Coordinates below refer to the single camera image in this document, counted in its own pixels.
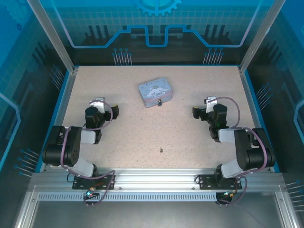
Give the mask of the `pastel cartoon tin box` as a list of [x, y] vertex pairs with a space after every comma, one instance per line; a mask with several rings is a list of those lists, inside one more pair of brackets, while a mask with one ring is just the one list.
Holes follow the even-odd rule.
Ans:
[[161, 77], [138, 86], [139, 92], [146, 108], [158, 106], [161, 98], [162, 104], [172, 99], [172, 89], [167, 78]]

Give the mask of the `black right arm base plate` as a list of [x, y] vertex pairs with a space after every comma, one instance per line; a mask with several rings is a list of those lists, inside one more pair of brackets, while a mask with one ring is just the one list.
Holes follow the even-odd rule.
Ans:
[[200, 190], [241, 190], [242, 184], [236, 178], [216, 178], [215, 175], [201, 174], [195, 177]]

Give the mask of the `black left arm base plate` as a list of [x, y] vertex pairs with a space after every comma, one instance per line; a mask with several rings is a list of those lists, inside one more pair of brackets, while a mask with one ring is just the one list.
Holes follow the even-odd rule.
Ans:
[[110, 183], [109, 190], [113, 190], [115, 184], [115, 178], [116, 176], [112, 177], [112, 174], [96, 180], [88, 180], [80, 177], [74, 177], [72, 189], [89, 190], [91, 187], [95, 187], [96, 190], [106, 190], [107, 186]]

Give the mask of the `aluminium mounting rail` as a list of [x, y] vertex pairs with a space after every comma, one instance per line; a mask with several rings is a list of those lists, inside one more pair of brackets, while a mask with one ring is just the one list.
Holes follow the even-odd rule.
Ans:
[[[199, 174], [213, 174], [214, 169], [195, 168], [117, 168], [114, 191], [117, 192], [191, 192], [199, 191]], [[72, 184], [66, 181], [64, 169], [48, 169], [34, 173], [28, 185], [29, 191], [72, 191]], [[268, 170], [250, 173], [247, 178], [249, 192], [286, 191], [281, 173]]]

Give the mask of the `aluminium frame post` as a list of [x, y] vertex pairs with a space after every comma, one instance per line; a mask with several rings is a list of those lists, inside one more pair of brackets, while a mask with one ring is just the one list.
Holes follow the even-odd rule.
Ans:
[[29, 6], [31, 7], [33, 13], [35, 14], [36, 18], [38, 19], [40, 25], [42, 26], [44, 32], [46, 33], [47, 37], [49, 38], [51, 44], [55, 48], [58, 56], [60, 57], [61, 61], [63, 62], [66, 69], [69, 73], [73, 74], [75, 72], [75, 66], [65, 49], [59, 35], [57, 34], [51, 20], [49, 19], [45, 9], [43, 8], [42, 4], [39, 0], [26, 0]]
[[240, 66], [240, 74], [244, 74], [253, 57], [255, 56], [258, 48], [262, 44], [264, 38], [269, 32], [271, 26], [273, 25], [277, 15], [279, 14], [281, 8], [283, 7], [286, 0], [274, 0], [273, 4], [269, 8], [264, 20], [262, 21], [252, 43], [250, 44]]

